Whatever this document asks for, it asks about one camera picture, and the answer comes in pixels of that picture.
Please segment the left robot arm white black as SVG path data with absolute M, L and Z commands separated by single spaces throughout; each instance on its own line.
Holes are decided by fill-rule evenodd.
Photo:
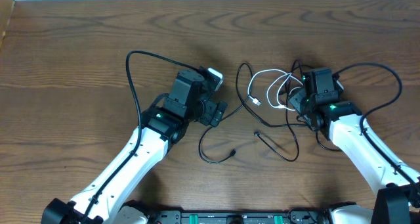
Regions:
M 211 96 L 224 76 L 212 68 L 181 70 L 170 93 L 160 94 L 140 115 L 138 127 L 107 168 L 69 202 L 57 198 L 44 209 L 42 223 L 146 223 L 147 217 L 125 207 L 142 178 L 185 135 L 190 122 L 216 126 L 227 104 Z

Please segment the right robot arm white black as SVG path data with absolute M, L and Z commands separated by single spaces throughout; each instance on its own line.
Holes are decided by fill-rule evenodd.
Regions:
M 344 152 L 373 191 L 373 209 L 348 202 L 330 207 L 320 223 L 418 223 L 419 172 L 375 134 L 360 109 L 340 98 L 343 86 L 327 68 L 302 74 L 303 87 L 289 103 L 309 128 Z

